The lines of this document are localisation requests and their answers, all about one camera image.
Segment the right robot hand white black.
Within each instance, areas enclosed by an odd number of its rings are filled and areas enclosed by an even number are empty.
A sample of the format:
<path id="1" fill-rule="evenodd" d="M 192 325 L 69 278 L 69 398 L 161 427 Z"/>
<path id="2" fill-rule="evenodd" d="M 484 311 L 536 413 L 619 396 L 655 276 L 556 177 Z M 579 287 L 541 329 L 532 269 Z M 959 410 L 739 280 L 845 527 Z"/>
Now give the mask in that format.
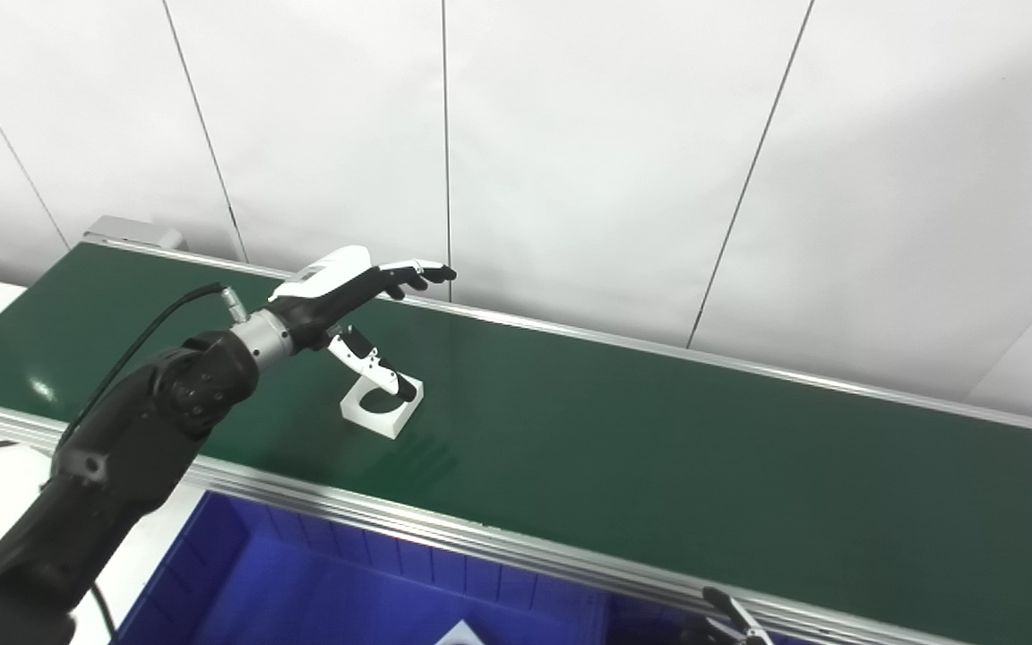
<path id="1" fill-rule="evenodd" d="M 730 627 L 705 617 L 709 644 L 774 644 L 773 638 L 746 609 L 724 591 L 704 587 L 701 596 L 727 617 Z"/>

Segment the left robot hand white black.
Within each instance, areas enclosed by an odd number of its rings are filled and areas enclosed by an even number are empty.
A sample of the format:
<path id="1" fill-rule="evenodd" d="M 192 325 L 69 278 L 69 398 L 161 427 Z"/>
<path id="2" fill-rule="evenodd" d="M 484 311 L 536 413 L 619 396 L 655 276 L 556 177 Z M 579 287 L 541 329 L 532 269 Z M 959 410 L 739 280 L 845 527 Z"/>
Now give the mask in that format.
<path id="1" fill-rule="evenodd" d="M 381 357 L 377 347 L 355 326 L 341 319 L 381 294 L 400 301 L 404 289 L 426 290 L 433 283 L 455 281 L 458 273 L 442 262 L 405 260 L 375 265 L 361 245 L 342 246 L 284 281 L 263 310 L 270 312 L 291 342 L 291 354 L 327 350 L 338 361 L 381 391 L 402 401 L 417 399 L 417 386 Z"/>

